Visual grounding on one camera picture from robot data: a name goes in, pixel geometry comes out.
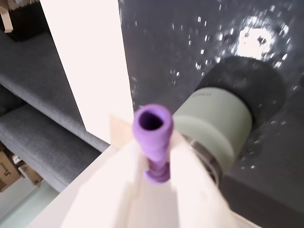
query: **light green cylinder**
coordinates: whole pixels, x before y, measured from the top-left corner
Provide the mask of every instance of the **light green cylinder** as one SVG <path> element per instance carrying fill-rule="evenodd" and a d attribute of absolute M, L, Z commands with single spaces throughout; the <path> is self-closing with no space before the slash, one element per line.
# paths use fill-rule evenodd
<path fill-rule="evenodd" d="M 174 128 L 203 147 L 222 174 L 233 165 L 252 128 L 252 116 L 234 94 L 215 87 L 194 92 L 173 115 Z"/>

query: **dark speckled surface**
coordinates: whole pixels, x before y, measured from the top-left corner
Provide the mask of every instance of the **dark speckled surface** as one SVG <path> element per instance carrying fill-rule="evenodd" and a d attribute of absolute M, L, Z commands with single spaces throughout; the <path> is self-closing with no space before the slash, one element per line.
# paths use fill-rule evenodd
<path fill-rule="evenodd" d="M 229 56 L 276 70 L 285 102 L 251 134 L 228 175 L 303 215 L 304 1 L 120 0 L 120 13 L 135 110 L 159 103 L 174 113 Z"/>

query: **gray upholstered surface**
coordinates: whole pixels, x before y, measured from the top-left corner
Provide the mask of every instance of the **gray upholstered surface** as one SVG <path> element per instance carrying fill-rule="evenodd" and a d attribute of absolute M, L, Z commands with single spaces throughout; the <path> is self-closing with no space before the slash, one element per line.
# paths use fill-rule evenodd
<path fill-rule="evenodd" d="M 100 155 L 28 104 L 0 118 L 0 141 L 59 192 Z"/>
<path fill-rule="evenodd" d="M 0 116 L 25 105 L 25 102 L 0 85 Z"/>
<path fill-rule="evenodd" d="M 0 33 L 0 50 L 0 84 L 100 152 L 108 147 L 85 130 L 49 34 L 16 43 Z"/>

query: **purple tube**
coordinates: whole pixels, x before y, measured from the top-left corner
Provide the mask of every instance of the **purple tube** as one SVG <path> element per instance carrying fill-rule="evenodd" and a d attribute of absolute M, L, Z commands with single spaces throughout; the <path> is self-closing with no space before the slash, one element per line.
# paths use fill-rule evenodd
<path fill-rule="evenodd" d="M 138 110 L 134 117 L 133 134 L 149 159 L 146 178 L 153 183 L 170 179 L 167 151 L 173 131 L 171 113 L 158 104 L 149 104 Z"/>

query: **metal ring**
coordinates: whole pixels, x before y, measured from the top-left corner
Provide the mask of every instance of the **metal ring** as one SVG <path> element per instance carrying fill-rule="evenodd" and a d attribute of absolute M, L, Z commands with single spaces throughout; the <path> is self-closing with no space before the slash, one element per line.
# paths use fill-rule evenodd
<path fill-rule="evenodd" d="M 223 173 L 218 161 L 206 147 L 197 142 L 195 139 L 192 139 L 186 135 L 183 135 L 183 137 L 188 142 L 190 148 L 201 160 L 216 185 L 219 185 L 219 181 L 222 179 Z"/>

